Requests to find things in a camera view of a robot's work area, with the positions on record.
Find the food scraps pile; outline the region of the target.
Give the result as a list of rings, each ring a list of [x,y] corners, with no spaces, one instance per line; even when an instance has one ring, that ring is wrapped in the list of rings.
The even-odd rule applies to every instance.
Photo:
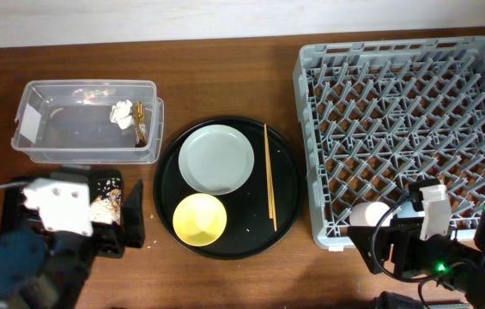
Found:
[[[90,203],[89,219],[94,223],[121,224],[122,181],[120,178],[97,181],[96,198]]]

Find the pink cup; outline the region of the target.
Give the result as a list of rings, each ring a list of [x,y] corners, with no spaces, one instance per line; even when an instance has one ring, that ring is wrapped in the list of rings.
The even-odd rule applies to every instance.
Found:
[[[380,218],[391,208],[382,202],[356,204],[349,215],[351,226],[375,227]]]

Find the yellow bowl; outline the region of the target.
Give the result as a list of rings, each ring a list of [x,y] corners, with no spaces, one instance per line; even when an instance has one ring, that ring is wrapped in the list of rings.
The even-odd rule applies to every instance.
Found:
[[[210,245],[223,235],[226,226],[225,206],[217,197],[209,194],[189,195],[173,212],[173,230],[187,245]]]

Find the gold snack wrapper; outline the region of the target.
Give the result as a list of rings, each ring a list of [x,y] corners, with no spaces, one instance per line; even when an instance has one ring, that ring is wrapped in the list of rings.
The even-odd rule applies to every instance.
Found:
[[[133,118],[136,131],[136,147],[142,148],[148,143],[147,130],[145,126],[146,118],[142,102],[135,104]]]

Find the grey round plate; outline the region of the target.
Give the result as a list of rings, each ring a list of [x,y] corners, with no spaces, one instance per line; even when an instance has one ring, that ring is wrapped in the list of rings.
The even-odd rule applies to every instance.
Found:
[[[181,144],[179,171],[194,190],[225,195],[238,190],[251,176],[254,151],[249,139],[224,124],[205,125]]]

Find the wooden chopstick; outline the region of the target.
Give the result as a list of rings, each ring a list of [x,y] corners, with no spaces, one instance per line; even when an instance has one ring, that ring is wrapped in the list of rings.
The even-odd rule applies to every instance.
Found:
[[[269,139],[268,139],[268,126],[264,124],[264,158],[265,158],[265,172],[266,172],[266,185],[267,185],[267,198],[268,198],[268,211],[269,218],[273,219],[273,201],[271,193],[271,176],[270,176],[270,151],[269,151]]]
[[[273,201],[273,219],[272,219],[272,222],[273,222],[273,228],[274,228],[274,231],[276,232],[277,231],[277,223],[276,223],[276,205],[275,205],[275,196],[274,196],[274,187],[273,187],[273,178],[272,178],[272,171],[271,171],[271,162],[270,162],[270,176],[271,176],[271,180],[270,180],[270,184],[271,184],[271,193],[272,193],[272,201]]]

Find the white tissue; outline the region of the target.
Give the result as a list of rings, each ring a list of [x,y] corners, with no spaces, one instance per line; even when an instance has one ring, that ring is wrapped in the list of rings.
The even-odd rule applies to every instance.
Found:
[[[125,130],[134,124],[132,116],[133,104],[129,100],[120,100],[114,106],[110,112],[110,122],[117,124],[121,130]]]

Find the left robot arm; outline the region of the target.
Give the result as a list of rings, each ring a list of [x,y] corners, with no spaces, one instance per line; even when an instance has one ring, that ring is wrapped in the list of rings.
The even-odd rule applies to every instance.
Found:
[[[124,194],[118,170],[61,167],[2,188],[0,308],[73,308],[97,257],[144,243],[143,182]]]

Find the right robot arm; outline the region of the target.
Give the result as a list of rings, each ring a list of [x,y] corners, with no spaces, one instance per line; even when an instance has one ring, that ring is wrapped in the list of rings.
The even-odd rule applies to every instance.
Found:
[[[450,200],[437,179],[415,182],[402,200],[372,225],[352,225],[348,236],[368,270],[418,290],[436,282],[464,294],[474,308],[485,308],[485,206],[473,247],[450,236]]]

